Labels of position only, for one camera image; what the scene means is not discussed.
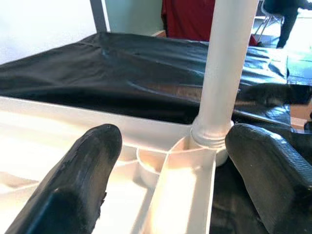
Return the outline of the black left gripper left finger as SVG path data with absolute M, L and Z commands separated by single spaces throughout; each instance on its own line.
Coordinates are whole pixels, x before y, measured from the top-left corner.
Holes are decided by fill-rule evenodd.
M 117 126 L 89 129 L 48 172 L 6 233 L 92 233 L 121 148 Z

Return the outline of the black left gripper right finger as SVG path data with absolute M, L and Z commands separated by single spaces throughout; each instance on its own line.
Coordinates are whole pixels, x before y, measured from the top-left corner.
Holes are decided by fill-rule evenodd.
M 281 135 L 234 125 L 226 150 L 270 234 L 312 232 L 312 166 Z

